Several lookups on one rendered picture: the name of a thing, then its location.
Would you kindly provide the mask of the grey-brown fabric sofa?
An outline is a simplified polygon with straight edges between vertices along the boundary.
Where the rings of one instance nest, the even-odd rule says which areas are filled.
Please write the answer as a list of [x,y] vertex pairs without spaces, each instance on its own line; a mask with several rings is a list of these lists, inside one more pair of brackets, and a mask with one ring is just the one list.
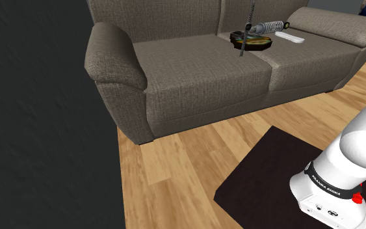
[[135,144],[345,86],[366,62],[366,16],[255,0],[252,27],[288,21],[263,51],[235,49],[252,0],[88,0],[85,69]]

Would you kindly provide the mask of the black bowl with colourful inside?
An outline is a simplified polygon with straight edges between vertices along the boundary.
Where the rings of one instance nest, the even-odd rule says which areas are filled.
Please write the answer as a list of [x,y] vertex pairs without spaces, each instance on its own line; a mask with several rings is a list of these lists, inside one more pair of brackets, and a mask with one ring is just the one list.
[[[230,33],[230,42],[234,45],[235,49],[241,49],[243,43],[244,33],[242,31],[234,31]],[[248,35],[246,44],[244,47],[245,51],[263,51],[270,48],[272,40],[266,36]]]

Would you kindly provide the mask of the dark robot stand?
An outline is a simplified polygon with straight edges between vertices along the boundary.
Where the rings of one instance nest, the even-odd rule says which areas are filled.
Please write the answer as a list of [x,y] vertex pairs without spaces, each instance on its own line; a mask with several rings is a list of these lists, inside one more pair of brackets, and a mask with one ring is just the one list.
[[332,229],[302,211],[290,179],[322,151],[272,126],[215,191],[243,229]]

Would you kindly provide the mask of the grey ribbed cylinder tool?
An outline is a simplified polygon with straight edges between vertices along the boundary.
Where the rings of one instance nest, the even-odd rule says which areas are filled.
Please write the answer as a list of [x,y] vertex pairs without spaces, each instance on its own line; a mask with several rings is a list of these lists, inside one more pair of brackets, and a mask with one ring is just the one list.
[[283,29],[289,28],[290,23],[288,21],[271,21],[265,23],[258,23],[256,26],[250,29],[250,34],[268,34],[280,32]]

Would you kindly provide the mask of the white remote control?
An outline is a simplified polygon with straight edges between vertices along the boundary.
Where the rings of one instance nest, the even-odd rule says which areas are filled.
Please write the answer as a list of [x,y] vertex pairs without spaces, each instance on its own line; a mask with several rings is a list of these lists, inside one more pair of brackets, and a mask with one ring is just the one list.
[[286,39],[286,40],[291,41],[291,42],[296,43],[296,44],[301,44],[301,43],[303,43],[305,41],[304,38],[300,38],[300,37],[297,37],[297,36],[293,36],[291,34],[287,34],[287,33],[281,32],[281,31],[276,31],[274,34],[277,37]]

